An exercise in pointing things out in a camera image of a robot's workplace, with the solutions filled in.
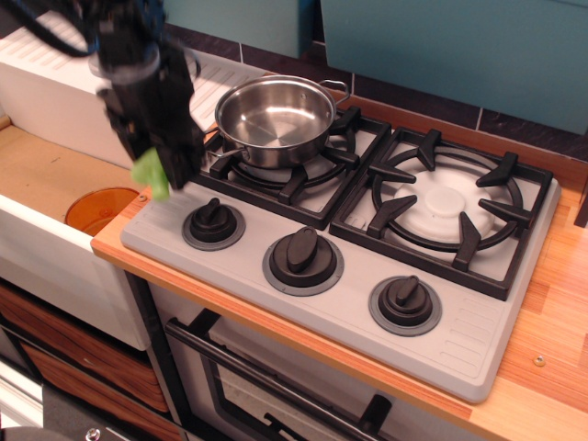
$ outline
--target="burner grate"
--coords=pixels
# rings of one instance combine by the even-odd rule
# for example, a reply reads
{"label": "burner grate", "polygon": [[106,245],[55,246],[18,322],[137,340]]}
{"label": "burner grate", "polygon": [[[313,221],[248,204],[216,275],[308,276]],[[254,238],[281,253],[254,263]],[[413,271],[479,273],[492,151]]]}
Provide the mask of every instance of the burner grate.
{"label": "burner grate", "polygon": [[[401,144],[410,148],[396,153]],[[418,198],[409,195],[384,200],[382,186],[385,183],[402,183],[404,187],[410,188],[417,179],[412,173],[402,170],[401,165],[416,160],[426,171],[435,173],[441,157],[450,158],[457,166],[473,164],[485,169],[475,185],[502,187],[510,195],[510,204],[488,199],[480,199],[478,203],[503,221],[502,228],[482,238],[468,214],[461,211],[458,214],[459,241],[451,243],[423,237],[398,222],[398,218],[411,210]],[[330,233],[467,288],[506,300],[551,179],[551,172],[520,164],[513,153],[507,153],[501,158],[443,141],[437,130],[422,134],[397,129],[389,147],[375,155],[365,167],[356,187],[335,214]],[[519,188],[519,185],[529,182],[538,188],[535,199],[530,201],[524,200]],[[368,220],[367,225],[355,226],[354,209],[362,198],[369,197],[369,193],[375,215]],[[511,260],[503,279],[472,270],[471,262],[482,250],[499,247],[505,241],[514,241],[515,246],[510,253]]]}
{"label": "burner grate", "polygon": [[[339,111],[338,116],[329,129],[330,138],[322,151],[322,157],[333,164],[326,173],[309,176],[305,167],[300,166],[292,169],[287,182],[273,181],[253,175],[242,167],[238,158],[227,156],[215,160],[209,169],[201,170],[192,180],[261,209],[324,230],[357,181],[368,158],[391,141],[390,124],[362,117],[358,107]],[[357,153],[359,132],[374,137],[365,151]],[[220,134],[213,136],[206,148],[213,152],[221,150]],[[309,208],[305,201],[322,191],[328,195],[326,200],[316,209]]]}

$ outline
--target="cable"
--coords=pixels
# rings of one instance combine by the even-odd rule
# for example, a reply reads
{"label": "cable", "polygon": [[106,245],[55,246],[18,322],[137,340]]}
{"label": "cable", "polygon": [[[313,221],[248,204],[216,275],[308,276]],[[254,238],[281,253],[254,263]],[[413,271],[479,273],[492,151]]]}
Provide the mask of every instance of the cable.
{"label": "cable", "polygon": [[82,19],[78,17],[73,10],[69,11],[59,4],[55,4],[54,7],[82,34],[87,44],[86,51],[77,49],[69,43],[61,40],[53,32],[41,25],[39,21],[37,21],[35,13],[21,0],[0,0],[0,5],[2,5],[7,12],[12,14],[18,22],[32,32],[38,39],[49,44],[57,51],[63,52],[71,57],[82,58],[87,57],[98,50],[97,36],[91,29],[85,27]]}

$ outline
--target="gas stove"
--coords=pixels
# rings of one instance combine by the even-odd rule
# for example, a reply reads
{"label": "gas stove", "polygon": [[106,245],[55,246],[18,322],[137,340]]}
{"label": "gas stove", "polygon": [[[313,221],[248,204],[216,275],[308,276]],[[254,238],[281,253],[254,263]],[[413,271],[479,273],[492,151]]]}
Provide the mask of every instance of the gas stove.
{"label": "gas stove", "polygon": [[[195,182],[147,204],[121,241],[483,401],[560,186],[513,154],[451,144],[435,130],[392,131],[354,112],[303,170],[252,170],[211,155]],[[219,151],[221,140],[207,148]]]}

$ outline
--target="green cloth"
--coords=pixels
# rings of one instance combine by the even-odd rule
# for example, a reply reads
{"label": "green cloth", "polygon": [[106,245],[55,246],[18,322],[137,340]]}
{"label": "green cloth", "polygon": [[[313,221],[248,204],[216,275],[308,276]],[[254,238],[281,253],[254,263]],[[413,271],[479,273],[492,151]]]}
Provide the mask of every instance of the green cloth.
{"label": "green cloth", "polygon": [[130,177],[139,184],[151,186],[154,200],[169,198],[169,181],[155,147],[145,152],[132,166]]}

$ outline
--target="saucepan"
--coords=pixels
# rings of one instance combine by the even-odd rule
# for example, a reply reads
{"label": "saucepan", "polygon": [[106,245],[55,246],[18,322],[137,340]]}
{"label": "saucepan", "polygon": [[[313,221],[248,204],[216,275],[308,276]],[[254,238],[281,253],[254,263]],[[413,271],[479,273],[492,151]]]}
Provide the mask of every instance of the saucepan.
{"label": "saucepan", "polygon": [[[342,87],[334,100],[322,85]],[[289,75],[256,78],[229,90],[215,109],[224,153],[254,167],[277,169],[304,164],[324,148],[337,105],[350,96],[343,82],[319,83]]]}

